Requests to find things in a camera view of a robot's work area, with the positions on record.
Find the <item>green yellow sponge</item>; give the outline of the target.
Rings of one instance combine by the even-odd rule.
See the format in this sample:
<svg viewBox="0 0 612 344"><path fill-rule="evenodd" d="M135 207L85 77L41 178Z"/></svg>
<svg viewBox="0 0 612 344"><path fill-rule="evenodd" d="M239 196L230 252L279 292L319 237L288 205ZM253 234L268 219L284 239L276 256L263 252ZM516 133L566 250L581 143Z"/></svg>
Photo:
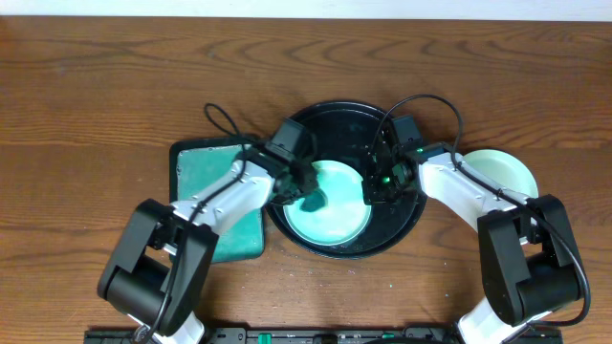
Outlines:
<svg viewBox="0 0 612 344"><path fill-rule="evenodd" d="M310 195L303 199L299 209L307 213L319 211L328 204L328 198L320 188L313 191Z"/></svg>

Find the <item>mint green plate top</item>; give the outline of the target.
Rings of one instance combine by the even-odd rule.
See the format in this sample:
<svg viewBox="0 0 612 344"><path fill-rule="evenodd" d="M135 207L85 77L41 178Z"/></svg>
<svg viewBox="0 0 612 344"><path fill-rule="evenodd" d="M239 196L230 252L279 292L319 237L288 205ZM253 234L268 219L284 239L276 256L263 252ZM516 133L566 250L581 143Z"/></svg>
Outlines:
<svg viewBox="0 0 612 344"><path fill-rule="evenodd" d="M301 211L303 199L283 206L289 228L306 243L336 246L356 239L367 227L372 206L363 199L363 177L353 167L339 161L315 161L318 188L328 204L313 213Z"/></svg>

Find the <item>mint green plate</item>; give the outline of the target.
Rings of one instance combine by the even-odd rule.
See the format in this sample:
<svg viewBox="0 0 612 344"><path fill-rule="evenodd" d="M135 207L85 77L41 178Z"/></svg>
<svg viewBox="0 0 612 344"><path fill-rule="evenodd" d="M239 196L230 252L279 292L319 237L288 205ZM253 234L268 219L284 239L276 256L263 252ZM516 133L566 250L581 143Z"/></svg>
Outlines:
<svg viewBox="0 0 612 344"><path fill-rule="evenodd" d="M481 174L497 183L532 198L539 196L536 179L529 168L516 157L494 149L468 153L464 160Z"/></svg>
<svg viewBox="0 0 612 344"><path fill-rule="evenodd" d="M328 204L313 213L301 211L303 199L283 206L289 228L306 243L336 246L356 239L367 227L372 206L363 199L363 177L353 167L339 161L315 161L318 188Z"/></svg>

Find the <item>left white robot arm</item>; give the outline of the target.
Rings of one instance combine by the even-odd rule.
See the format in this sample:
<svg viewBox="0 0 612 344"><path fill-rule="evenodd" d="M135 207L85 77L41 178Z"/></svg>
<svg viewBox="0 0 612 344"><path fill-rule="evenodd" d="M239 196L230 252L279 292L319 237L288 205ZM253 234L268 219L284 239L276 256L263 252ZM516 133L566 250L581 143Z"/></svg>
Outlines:
<svg viewBox="0 0 612 344"><path fill-rule="evenodd" d="M309 158L254 146L187 200L147 199L132 213L98 281L98 296L141 325L137 343L197 343L195 316L221 234L268 203L292 204L317 189Z"/></svg>

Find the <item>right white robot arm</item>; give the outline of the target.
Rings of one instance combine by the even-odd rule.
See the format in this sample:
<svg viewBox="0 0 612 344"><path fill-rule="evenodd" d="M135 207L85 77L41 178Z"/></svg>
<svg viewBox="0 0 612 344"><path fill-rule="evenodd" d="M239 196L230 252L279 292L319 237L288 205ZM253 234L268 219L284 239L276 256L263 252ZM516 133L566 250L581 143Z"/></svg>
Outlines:
<svg viewBox="0 0 612 344"><path fill-rule="evenodd" d="M367 154L368 204L427 196L478 235L485 297L455 325L457 343L512 343L534 328L569 327L592 294L565 206L507 189L446 143L418 147L378 138Z"/></svg>

